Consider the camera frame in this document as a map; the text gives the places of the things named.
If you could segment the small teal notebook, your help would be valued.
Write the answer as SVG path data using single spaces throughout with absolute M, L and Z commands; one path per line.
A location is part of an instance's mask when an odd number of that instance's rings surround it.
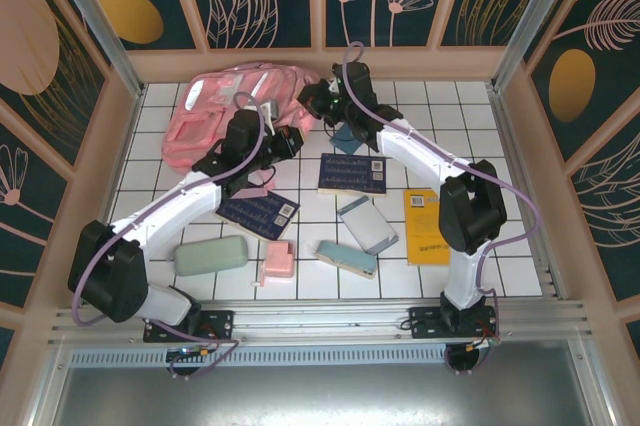
M 329 142 L 338 151 L 347 155 L 353 155 L 362 146 L 362 142 L 354 136 L 349 126 L 345 123 L 335 133 L 329 134 Z

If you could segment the navy book with QR labels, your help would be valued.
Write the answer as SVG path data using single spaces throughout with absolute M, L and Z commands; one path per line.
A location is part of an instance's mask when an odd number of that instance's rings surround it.
M 229 199 L 216 215 L 259 239 L 278 241 L 299 211 L 300 205 L 269 192 L 266 196 Z
M 387 167 L 384 157 L 330 153 L 321 155 L 319 192 L 385 196 L 386 179 Z

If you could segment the pink backpack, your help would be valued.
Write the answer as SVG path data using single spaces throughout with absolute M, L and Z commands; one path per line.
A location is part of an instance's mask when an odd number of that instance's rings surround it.
M 308 133 L 315 119 L 298 96 L 304 86 L 319 80 L 319 74 L 311 69 L 267 62 L 244 63 L 196 76 L 170 120 L 161 146 L 162 159 L 173 171 L 186 174 L 225 137 L 227 124 L 238 111 L 233 104 L 237 92 L 250 94 L 260 105 L 276 100 L 279 118 L 274 129 L 291 126 Z

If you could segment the green pencil case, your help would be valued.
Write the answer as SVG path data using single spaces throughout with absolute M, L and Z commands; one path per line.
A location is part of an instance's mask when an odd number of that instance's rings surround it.
M 179 277 L 241 268 L 248 260 L 248 244 L 241 236 L 187 243 L 174 251 L 175 272 Z

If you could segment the small pink box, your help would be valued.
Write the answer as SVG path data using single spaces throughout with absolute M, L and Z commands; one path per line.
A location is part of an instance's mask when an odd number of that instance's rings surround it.
M 263 287 L 267 278 L 290 279 L 294 276 L 294 246 L 288 241 L 273 241 L 266 248 L 264 259 L 259 263 L 256 287 Z

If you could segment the white and teal notebook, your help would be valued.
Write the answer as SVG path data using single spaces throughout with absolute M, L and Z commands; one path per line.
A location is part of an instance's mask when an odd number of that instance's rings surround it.
M 399 240 L 369 197 L 359 197 L 338 209 L 337 215 L 366 254 L 376 256 Z

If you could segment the light blue pencil case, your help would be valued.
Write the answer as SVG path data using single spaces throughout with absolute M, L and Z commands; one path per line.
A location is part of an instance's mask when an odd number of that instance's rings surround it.
M 330 241 L 323 240 L 319 243 L 315 257 L 367 279 L 373 279 L 377 273 L 377 260 L 374 256 Z

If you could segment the yellow book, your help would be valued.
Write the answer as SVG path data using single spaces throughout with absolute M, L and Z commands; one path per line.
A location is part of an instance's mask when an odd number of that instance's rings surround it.
M 431 189 L 404 191 L 407 259 L 414 266 L 448 266 L 451 250 L 439 229 L 440 202 Z

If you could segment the slotted metal strip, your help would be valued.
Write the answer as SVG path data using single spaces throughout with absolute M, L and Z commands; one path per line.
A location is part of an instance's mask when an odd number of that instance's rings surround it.
M 438 345 L 365 345 L 319 347 L 241 346 L 221 362 L 224 367 L 325 366 L 371 364 L 421 364 L 444 361 L 443 346 Z M 69 366 L 95 368 L 196 368 L 220 358 L 222 349 L 208 355 L 178 349 L 77 349 Z

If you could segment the grey metal panel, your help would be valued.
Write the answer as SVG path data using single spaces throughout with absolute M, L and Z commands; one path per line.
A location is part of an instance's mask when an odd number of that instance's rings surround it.
M 32 426 L 624 426 L 580 341 L 515 342 L 470 373 L 431 345 L 387 344 L 366 363 L 278 364 L 273 348 L 190 381 L 121 351 L 64 350 Z

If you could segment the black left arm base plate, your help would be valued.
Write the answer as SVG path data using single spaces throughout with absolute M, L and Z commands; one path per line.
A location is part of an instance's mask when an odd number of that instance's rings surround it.
M 229 340 L 234 327 L 234 312 L 231 310 L 204 310 L 189 313 L 173 329 L 175 334 L 153 322 L 145 324 L 143 341 L 145 343 L 177 343 L 187 341 L 185 335 L 196 337 L 199 341 Z

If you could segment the aluminium frame rail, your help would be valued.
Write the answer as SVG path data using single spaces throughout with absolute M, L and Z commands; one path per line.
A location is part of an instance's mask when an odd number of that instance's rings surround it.
M 399 325 L 414 306 L 436 306 L 436 299 L 206 301 L 205 310 L 234 312 L 232 337 L 243 346 L 407 343 Z M 501 340 L 547 341 L 590 336 L 583 304 L 558 298 L 498 300 Z M 58 311 L 45 338 L 50 345 L 129 346 L 143 343 L 144 323 L 115 324 L 104 319 L 78 327 L 71 311 Z

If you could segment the aluminium corner post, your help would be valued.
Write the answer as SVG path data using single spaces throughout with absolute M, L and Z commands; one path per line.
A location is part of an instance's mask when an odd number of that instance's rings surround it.
M 97 0 L 73 0 L 127 89 L 138 99 L 143 83 Z
M 557 0 L 530 0 L 518 22 L 505 54 L 487 84 L 488 92 L 499 95 L 509 84 L 549 11 Z

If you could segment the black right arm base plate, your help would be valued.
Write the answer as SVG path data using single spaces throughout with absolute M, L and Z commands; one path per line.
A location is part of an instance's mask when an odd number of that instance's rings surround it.
M 413 307 L 409 325 L 413 339 L 480 338 L 496 335 L 497 320 L 492 306 L 463 314 L 457 324 L 448 322 L 439 307 Z

